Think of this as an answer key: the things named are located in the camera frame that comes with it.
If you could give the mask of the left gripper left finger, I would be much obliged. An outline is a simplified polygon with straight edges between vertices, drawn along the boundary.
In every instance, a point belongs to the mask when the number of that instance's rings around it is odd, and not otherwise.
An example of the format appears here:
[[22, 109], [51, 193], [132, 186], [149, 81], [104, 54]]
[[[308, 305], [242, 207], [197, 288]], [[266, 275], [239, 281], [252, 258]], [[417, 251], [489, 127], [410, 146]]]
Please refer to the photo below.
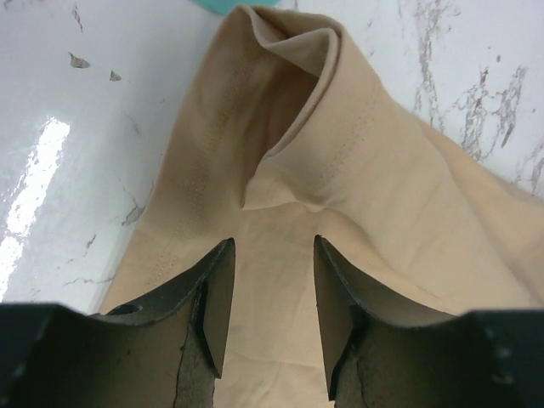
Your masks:
[[210, 407], [224, 367], [235, 242], [106, 314], [1, 307], [4, 407]]

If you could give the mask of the beige t shirt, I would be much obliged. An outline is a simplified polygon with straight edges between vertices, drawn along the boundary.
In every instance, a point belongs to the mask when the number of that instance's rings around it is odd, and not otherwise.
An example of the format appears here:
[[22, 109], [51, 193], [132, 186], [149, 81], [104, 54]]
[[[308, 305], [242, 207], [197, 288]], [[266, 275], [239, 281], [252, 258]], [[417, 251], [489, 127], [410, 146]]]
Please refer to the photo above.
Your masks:
[[316, 235], [397, 293], [450, 315], [543, 304], [540, 200], [398, 105], [335, 20], [237, 6], [185, 95], [101, 308], [234, 238], [214, 404], [327, 407]]

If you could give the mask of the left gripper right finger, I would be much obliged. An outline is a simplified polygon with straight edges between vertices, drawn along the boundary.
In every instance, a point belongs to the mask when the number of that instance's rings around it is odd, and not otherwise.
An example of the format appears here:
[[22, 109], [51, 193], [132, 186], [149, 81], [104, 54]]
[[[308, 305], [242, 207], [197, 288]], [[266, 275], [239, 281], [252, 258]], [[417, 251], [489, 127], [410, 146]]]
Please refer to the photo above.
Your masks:
[[314, 283], [335, 406], [542, 406], [541, 310], [431, 309], [354, 267], [322, 236]]

